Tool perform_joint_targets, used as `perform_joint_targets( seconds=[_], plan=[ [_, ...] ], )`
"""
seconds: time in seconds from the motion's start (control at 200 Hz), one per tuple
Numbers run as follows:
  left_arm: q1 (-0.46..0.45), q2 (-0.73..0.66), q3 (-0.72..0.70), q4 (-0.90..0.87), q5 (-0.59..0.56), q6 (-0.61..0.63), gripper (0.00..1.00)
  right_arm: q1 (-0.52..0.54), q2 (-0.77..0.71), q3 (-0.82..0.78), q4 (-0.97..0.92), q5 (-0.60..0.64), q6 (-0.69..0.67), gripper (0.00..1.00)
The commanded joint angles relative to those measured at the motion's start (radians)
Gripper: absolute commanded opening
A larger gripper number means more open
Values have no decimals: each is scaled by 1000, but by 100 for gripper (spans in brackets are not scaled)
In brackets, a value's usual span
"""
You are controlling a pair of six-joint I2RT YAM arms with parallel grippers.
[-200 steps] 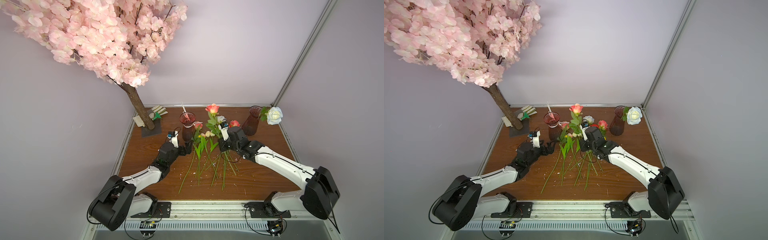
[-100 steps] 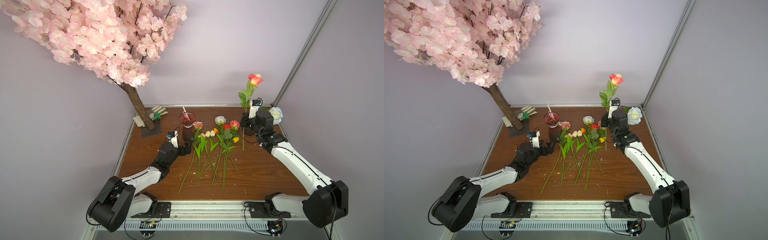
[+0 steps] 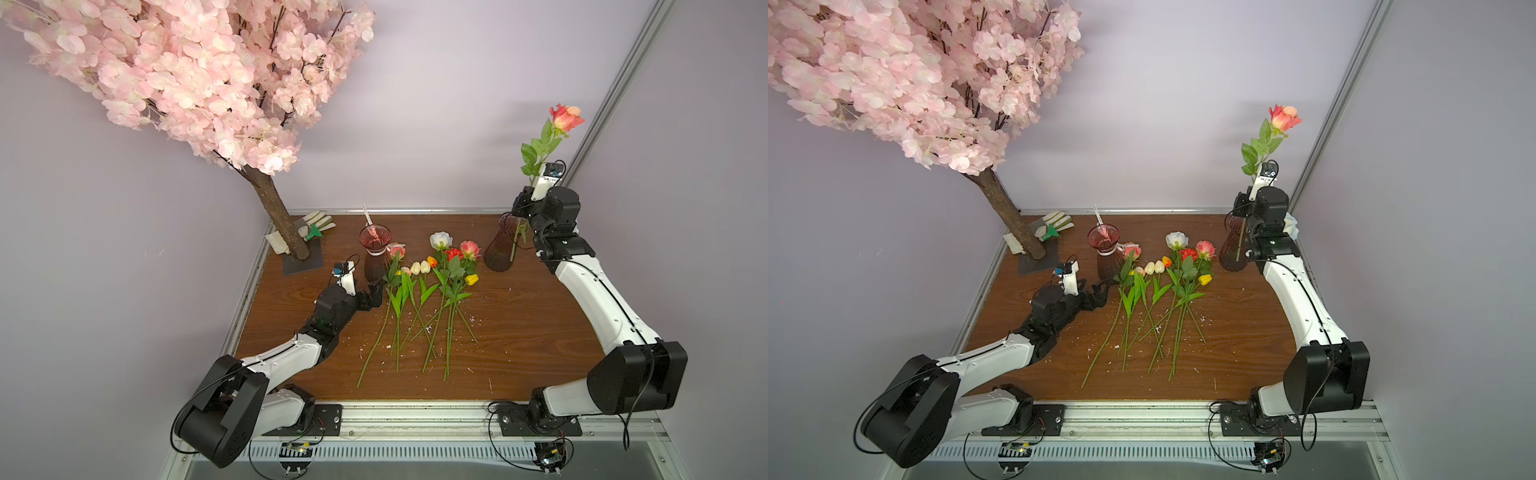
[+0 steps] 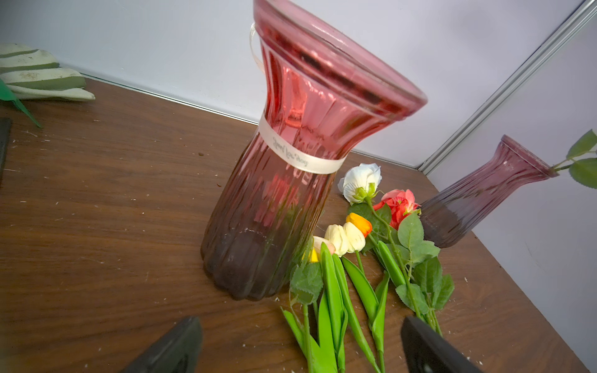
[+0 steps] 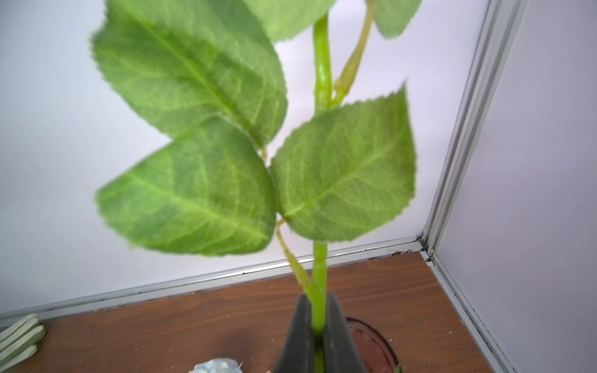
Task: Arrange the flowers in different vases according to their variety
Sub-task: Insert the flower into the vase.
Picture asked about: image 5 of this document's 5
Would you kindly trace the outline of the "white rose large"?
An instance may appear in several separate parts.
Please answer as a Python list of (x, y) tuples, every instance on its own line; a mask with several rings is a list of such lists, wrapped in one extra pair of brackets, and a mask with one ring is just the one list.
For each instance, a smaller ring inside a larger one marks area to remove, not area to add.
[(231, 358), (214, 358), (195, 365), (189, 373), (243, 373), (242, 364)]

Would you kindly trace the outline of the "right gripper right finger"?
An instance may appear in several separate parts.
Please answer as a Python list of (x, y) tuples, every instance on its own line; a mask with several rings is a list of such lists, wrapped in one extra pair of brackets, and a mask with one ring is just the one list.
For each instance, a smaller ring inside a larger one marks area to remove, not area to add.
[(334, 293), (326, 294), (326, 326), (323, 331), (326, 373), (367, 372), (351, 337), (347, 320)]

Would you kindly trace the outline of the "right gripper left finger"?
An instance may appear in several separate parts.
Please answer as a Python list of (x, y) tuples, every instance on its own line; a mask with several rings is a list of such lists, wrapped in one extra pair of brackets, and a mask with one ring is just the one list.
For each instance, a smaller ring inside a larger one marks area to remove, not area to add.
[(315, 337), (311, 321), (310, 301), (300, 295), (273, 373), (314, 373)]

